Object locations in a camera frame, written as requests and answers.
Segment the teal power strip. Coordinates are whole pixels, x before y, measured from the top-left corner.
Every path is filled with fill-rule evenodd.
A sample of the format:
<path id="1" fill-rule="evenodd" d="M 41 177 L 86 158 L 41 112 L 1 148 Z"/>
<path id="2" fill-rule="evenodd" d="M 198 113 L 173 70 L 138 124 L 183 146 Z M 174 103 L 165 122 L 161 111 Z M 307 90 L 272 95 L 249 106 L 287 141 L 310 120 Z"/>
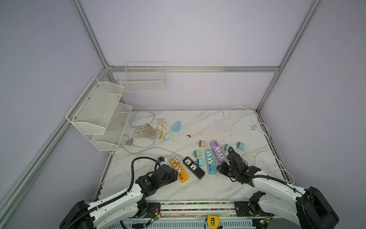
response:
<path id="1" fill-rule="evenodd" d="M 209 175 L 215 175 L 217 173 L 215 158 L 212 150 L 205 151 L 207 171 Z"/>

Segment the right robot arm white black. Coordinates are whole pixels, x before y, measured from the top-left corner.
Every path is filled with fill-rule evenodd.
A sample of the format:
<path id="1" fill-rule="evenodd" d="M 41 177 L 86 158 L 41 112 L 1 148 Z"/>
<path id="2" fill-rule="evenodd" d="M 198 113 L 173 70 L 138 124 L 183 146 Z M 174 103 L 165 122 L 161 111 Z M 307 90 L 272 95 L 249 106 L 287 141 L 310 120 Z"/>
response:
<path id="1" fill-rule="evenodd" d="M 276 215 L 303 229 L 333 229 L 339 223 L 338 215 L 318 189 L 298 187 L 249 166 L 232 147 L 226 158 L 217 166 L 220 174 L 258 189 L 246 208 L 250 215 Z"/>

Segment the black power strip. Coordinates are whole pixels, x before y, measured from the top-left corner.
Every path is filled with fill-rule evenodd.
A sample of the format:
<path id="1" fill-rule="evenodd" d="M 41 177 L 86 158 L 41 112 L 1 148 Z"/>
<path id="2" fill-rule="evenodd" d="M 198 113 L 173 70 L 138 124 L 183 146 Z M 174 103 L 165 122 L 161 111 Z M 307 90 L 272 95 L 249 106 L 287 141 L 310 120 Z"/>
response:
<path id="1" fill-rule="evenodd" d="M 183 163 L 199 180 L 205 176 L 205 172 L 190 157 L 184 158 Z"/>

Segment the purple power strip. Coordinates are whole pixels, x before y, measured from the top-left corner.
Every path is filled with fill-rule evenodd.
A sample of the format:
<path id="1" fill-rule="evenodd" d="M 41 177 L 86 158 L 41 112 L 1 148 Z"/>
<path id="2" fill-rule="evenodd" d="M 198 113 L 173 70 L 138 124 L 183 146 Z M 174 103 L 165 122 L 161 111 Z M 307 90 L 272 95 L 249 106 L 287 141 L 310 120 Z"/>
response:
<path id="1" fill-rule="evenodd" d="M 216 140 L 213 140 L 210 142 L 210 147 L 214 153 L 217 163 L 221 164 L 221 163 L 225 162 L 225 160 L 226 160 L 225 154 L 222 151 L 220 144 Z"/>

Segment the pink plug adapter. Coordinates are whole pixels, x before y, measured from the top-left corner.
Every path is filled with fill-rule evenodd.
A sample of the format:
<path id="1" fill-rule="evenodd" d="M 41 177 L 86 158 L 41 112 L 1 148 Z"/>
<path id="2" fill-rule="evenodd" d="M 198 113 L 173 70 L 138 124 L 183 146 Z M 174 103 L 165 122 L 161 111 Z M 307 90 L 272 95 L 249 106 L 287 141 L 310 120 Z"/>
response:
<path id="1" fill-rule="evenodd" d="M 204 141 L 204 140 L 200 140 L 200 141 L 199 141 L 199 147 L 201 147 L 201 148 L 206 147 L 206 141 Z"/>

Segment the orange power strip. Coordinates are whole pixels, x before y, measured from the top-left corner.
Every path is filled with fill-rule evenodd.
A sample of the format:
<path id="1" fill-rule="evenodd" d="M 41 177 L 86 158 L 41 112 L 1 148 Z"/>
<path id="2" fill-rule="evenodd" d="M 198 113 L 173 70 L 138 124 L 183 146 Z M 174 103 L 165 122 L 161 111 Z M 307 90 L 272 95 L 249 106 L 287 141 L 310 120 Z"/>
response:
<path id="1" fill-rule="evenodd" d="M 181 166 L 181 164 L 176 162 L 174 159 L 170 160 L 170 164 L 173 167 L 173 169 L 178 173 L 178 180 L 181 183 L 185 183 L 188 181 L 188 175 L 186 174 L 185 170 Z"/>

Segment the teal plug adapter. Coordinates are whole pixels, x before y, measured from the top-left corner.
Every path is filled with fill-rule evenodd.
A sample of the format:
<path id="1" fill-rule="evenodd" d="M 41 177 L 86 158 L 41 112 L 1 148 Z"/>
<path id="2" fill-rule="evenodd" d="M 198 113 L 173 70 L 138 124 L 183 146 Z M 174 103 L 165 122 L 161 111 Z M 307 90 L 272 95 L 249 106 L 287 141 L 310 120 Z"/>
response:
<path id="1" fill-rule="evenodd" d="M 237 149 L 240 149 L 240 150 L 244 150 L 244 148 L 245 148 L 245 144 L 244 144 L 244 143 L 242 143 L 242 142 L 237 142 L 237 144 L 236 144 L 236 148 L 237 148 Z"/>

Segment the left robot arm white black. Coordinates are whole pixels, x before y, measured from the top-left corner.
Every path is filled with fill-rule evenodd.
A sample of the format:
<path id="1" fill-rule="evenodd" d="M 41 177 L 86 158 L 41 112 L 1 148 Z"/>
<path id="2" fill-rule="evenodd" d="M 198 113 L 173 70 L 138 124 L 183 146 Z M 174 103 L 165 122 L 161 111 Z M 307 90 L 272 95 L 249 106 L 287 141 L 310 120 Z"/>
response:
<path id="1" fill-rule="evenodd" d="M 155 163 L 155 169 L 135 179 L 134 163 L 148 159 Z M 60 229 L 106 229 L 120 220 L 145 216 L 149 203 L 146 198 L 158 189 L 176 182 L 178 172 L 158 160 L 140 156 L 131 162 L 131 181 L 127 188 L 102 200 L 87 203 L 82 200 L 76 203 L 64 220 Z"/>

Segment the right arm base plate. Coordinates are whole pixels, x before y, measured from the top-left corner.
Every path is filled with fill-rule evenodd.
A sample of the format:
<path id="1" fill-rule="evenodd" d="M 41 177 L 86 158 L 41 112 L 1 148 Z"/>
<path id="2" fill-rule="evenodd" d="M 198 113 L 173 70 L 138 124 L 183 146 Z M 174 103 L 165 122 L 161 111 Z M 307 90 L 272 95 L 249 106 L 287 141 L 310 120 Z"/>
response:
<path id="1" fill-rule="evenodd" d="M 234 209 L 237 217 L 273 217 L 271 213 L 263 212 L 260 209 L 253 210 L 249 201 L 234 202 Z"/>

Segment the green plug adapter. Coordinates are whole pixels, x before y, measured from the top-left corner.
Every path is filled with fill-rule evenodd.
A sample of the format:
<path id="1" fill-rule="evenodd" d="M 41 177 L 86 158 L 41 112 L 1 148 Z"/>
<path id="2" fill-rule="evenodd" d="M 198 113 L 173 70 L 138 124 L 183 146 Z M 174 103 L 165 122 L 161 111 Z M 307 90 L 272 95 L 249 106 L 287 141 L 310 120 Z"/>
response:
<path id="1" fill-rule="evenodd" d="M 229 150 L 229 148 L 230 148 L 230 145 L 229 145 L 229 144 L 225 144 L 225 146 L 224 146 L 224 151 L 228 151 L 228 150 Z"/>

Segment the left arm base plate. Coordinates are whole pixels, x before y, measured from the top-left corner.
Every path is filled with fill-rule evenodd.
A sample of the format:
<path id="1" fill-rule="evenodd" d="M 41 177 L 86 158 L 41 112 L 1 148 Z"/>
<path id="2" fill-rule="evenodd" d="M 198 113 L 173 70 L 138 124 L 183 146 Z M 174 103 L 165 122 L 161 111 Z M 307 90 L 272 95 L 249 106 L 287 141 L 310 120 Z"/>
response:
<path id="1" fill-rule="evenodd" d="M 135 218 L 152 218 L 156 213 L 159 213 L 161 210 L 161 203 L 152 202 L 148 203 L 144 209 L 138 210 L 137 214 L 134 216 Z"/>

